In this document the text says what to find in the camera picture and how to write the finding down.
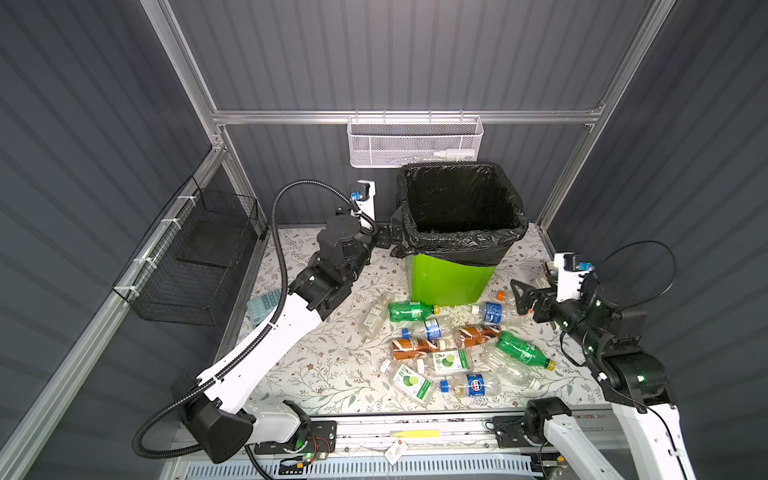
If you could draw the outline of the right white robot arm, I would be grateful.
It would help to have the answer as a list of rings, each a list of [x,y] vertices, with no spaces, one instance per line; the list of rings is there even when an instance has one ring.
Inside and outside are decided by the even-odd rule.
[[[680,414],[662,363],[640,346],[647,312],[632,290],[589,273],[573,299],[556,287],[510,283],[519,312],[574,340],[582,364],[619,420],[641,479],[692,479]]]

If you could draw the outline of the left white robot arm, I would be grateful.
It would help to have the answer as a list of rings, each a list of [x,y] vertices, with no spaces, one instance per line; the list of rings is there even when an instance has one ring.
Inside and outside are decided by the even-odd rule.
[[[198,375],[198,385],[213,384],[182,404],[181,418],[213,463],[255,444],[303,448],[311,420],[295,402],[253,406],[249,398],[294,345],[347,299],[374,248],[388,248],[398,236],[387,222],[370,222],[352,213],[331,217],[317,235],[318,250],[284,289],[284,306]]]

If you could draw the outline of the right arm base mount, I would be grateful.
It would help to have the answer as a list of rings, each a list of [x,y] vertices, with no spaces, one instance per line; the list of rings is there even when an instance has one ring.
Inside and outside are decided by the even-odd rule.
[[[547,417],[541,415],[501,415],[490,421],[490,430],[500,448],[541,447],[551,445],[545,437]]]

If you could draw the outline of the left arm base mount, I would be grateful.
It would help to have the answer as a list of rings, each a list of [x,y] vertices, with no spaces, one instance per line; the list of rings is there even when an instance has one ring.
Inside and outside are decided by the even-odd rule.
[[[287,442],[256,443],[252,449],[257,455],[330,454],[335,451],[338,423],[332,420],[310,420],[299,427]]]

